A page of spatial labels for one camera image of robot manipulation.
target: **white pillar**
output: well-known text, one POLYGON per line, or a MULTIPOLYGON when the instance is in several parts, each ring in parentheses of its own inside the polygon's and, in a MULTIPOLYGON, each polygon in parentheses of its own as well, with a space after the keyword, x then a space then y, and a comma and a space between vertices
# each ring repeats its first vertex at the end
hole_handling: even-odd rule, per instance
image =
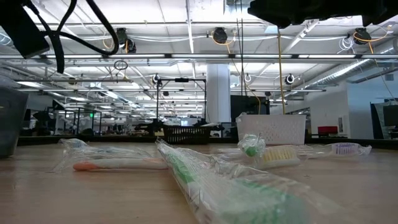
POLYGON ((229 76, 228 64, 207 65, 207 122, 231 122, 231 81, 229 76))

